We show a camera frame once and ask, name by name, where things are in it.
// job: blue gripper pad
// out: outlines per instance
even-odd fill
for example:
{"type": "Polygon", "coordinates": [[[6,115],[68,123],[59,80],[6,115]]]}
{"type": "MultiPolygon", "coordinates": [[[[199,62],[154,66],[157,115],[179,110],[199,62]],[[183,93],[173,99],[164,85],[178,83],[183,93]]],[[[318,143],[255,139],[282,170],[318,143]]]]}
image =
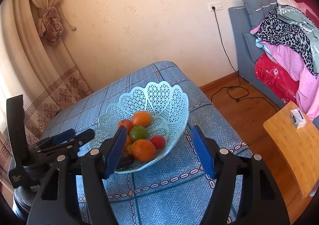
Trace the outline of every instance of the blue gripper pad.
{"type": "Polygon", "coordinates": [[[110,152],[106,158],[106,169],[104,171],[103,179],[108,179],[112,175],[119,163],[120,157],[122,155],[123,148],[126,143],[127,130],[124,126],[121,126],[116,134],[114,135],[114,143],[110,152]]]}
{"type": "Polygon", "coordinates": [[[62,132],[58,135],[55,135],[53,138],[53,144],[59,145],[63,142],[66,142],[66,141],[72,139],[73,137],[75,137],[75,130],[69,129],[65,132],[62,132]]]}
{"type": "Polygon", "coordinates": [[[202,131],[193,126],[192,127],[192,142],[195,147],[196,153],[198,155],[198,158],[202,164],[202,167],[207,175],[209,175],[211,178],[215,177],[216,171],[214,169],[214,158],[213,156],[210,155],[206,144],[204,143],[203,140],[206,138],[204,137],[202,131]]]}

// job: gray sofa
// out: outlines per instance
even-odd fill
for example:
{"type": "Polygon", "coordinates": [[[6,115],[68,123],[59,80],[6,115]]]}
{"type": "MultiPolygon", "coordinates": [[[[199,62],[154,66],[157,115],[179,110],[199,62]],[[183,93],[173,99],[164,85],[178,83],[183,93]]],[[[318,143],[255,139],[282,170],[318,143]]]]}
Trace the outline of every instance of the gray sofa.
{"type": "MultiPolygon", "coordinates": [[[[255,45],[256,38],[249,33],[276,6],[276,1],[243,0],[244,6],[229,8],[229,16],[236,42],[239,75],[282,108],[284,103],[281,99],[255,76],[255,63],[264,50],[255,45]]],[[[319,129],[319,117],[315,118],[313,123],[319,129]]]]}

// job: metal screw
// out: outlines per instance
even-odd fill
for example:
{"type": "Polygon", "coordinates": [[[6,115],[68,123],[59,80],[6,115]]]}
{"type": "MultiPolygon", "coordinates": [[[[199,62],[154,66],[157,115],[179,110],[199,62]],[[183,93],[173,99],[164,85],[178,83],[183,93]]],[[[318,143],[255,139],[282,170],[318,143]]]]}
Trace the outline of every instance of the metal screw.
{"type": "Polygon", "coordinates": [[[90,154],[93,155],[93,156],[97,155],[98,153],[99,153],[98,149],[93,149],[93,150],[90,151],[90,154]]]}
{"type": "Polygon", "coordinates": [[[221,148],[220,149],[220,153],[222,154],[222,155],[227,155],[228,154],[228,150],[227,149],[225,149],[225,148],[221,148]]]}
{"type": "Polygon", "coordinates": [[[261,156],[260,156],[259,154],[255,154],[255,155],[254,155],[254,159],[256,159],[256,160],[261,160],[261,156]]]}
{"type": "Polygon", "coordinates": [[[58,161],[63,161],[63,160],[65,160],[65,156],[64,155],[60,155],[60,156],[58,156],[57,160],[58,161]]]}

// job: wooden table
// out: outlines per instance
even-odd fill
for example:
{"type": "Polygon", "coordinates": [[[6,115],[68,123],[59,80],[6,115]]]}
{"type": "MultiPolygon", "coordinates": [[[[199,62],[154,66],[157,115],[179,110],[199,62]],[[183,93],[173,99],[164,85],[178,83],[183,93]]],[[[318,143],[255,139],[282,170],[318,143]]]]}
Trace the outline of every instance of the wooden table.
{"type": "Polygon", "coordinates": [[[306,118],[306,125],[296,129],[290,110],[298,106],[289,102],[264,122],[264,128],[290,167],[301,195],[307,197],[319,180],[319,131],[306,118]]]}

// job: tissue box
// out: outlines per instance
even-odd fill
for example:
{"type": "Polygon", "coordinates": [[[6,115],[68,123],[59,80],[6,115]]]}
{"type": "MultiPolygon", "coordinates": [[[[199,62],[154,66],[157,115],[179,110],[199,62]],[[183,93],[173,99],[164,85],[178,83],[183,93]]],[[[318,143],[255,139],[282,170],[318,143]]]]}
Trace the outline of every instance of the tissue box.
{"type": "Polygon", "coordinates": [[[299,108],[290,110],[290,116],[297,129],[304,127],[307,123],[299,108]]]}

